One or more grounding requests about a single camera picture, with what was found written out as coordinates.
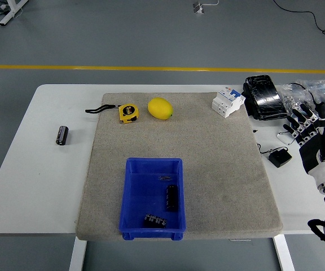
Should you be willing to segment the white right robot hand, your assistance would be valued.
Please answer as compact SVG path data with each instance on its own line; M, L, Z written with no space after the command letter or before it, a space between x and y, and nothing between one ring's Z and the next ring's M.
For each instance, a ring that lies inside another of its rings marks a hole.
M300 110L292 110L287 116L289 124L283 128L291 134L299 145L303 168L312 176L316 186L325 190L325 113L316 115L307 105Z

